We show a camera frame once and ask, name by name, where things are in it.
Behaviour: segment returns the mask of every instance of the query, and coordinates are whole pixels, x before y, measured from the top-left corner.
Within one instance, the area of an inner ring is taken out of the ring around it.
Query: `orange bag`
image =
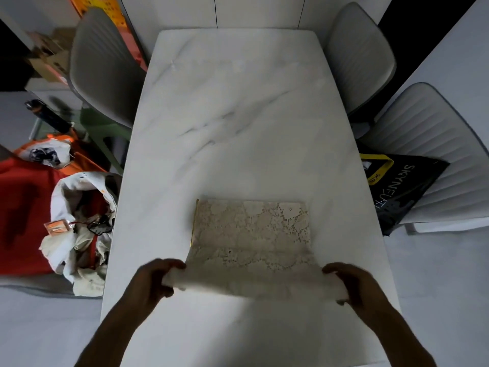
[[[23,160],[32,161],[31,153],[33,150],[43,148],[46,145],[52,145],[53,143],[57,143],[65,149],[69,148],[69,160],[64,160],[65,162],[61,162],[61,167],[55,167],[66,176],[82,171],[108,171],[90,159],[89,154],[82,148],[81,141],[78,139],[75,131],[72,131],[70,135],[48,134],[46,139],[33,140],[24,144],[20,148],[16,149],[14,154]]]

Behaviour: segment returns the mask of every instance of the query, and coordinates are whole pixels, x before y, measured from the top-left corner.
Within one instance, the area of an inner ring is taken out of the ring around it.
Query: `white floor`
[[[487,366],[489,228],[413,236],[401,228],[385,241],[404,316],[438,366]],[[0,288],[3,364],[73,365],[98,326],[100,306]]]

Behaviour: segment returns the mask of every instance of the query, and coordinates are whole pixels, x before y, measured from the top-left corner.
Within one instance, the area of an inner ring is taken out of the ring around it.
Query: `marble table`
[[[313,32],[160,33],[132,131],[102,317],[139,265],[186,258],[197,198],[305,202],[318,263],[364,267],[399,308],[354,137]],[[347,306],[176,291],[137,330],[123,365],[382,360]]]

